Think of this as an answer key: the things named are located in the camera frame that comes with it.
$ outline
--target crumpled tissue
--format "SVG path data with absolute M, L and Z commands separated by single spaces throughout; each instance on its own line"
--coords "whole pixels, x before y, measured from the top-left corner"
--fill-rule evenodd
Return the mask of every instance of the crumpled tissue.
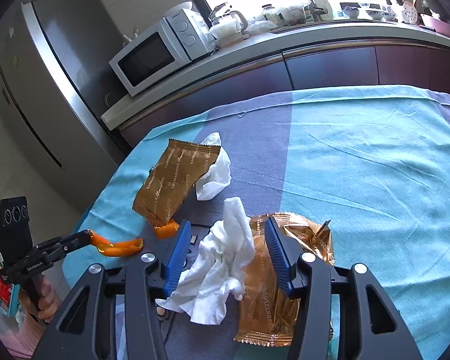
M 197 259 L 183 271 L 176 290 L 156 303 L 168 310 L 186 312 L 190 321 L 219 325 L 225 318 L 225 302 L 231 292 L 242 300 L 243 269 L 255 256 L 250 218 L 240 198 L 223 202 L 223 221 L 217 221 L 200 242 Z
M 218 132 L 211 133 L 202 141 L 202 145 L 221 146 L 222 140 L 220 139 L 220 134 Z M 230 158 L 225 149 L 221 147 L 215 163 L 210 166 L 208 172 L 198 179 L 195 184 L 197 200 L 213 199 L 226 186 L 230 185 L 231 180 Z

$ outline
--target countertop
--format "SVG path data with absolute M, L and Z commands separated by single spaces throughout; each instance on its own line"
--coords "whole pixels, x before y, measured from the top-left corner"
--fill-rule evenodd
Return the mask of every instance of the countertop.
M 450 38 L 438 33 L 407 24 L 378 21 L 333 22 L 279 34 L 264 33 L 194 62 L 134 97 L 124 96 L 102 115 L 102 120 L 110 130 L 113 130 L 141 110 L 180 88 L 227 68 L 311 44 L 365 38 L 413 39 L 450 47 Z

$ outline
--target microwave knob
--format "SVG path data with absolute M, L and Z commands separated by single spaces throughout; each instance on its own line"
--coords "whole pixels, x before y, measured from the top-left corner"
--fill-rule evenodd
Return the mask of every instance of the microwave knob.
M 187 28 L 188 28 L 188 24 L 187 24 L 185 21 L 178 21 L 178 22 L 175 24 L 175 26 L 176 26 L 176 30 L 177 30 L 178 32 L 186 31 Z
M 186 46 L 193 46 L 195 44 L 197 40 L 195 39 L 195 37 L 193 35 L 187 35 L 184 39 L 183 39 L 183 43 Z

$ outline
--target microwave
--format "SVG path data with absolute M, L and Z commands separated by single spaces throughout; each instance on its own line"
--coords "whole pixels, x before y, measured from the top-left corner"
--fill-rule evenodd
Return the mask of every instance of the microwave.
M 109 63 L 128 93 L 135 96 L 214 49 L 202 15 L 180 9 L 142 32 Z

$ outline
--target microwave door window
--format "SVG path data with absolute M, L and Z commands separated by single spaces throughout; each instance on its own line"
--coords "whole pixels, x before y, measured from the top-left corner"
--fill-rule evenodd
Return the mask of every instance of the microwave door window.
M 155 32 L 124 56 L 118 66 L 130 84 L 137 86 L 174 61 L 159 33 Z

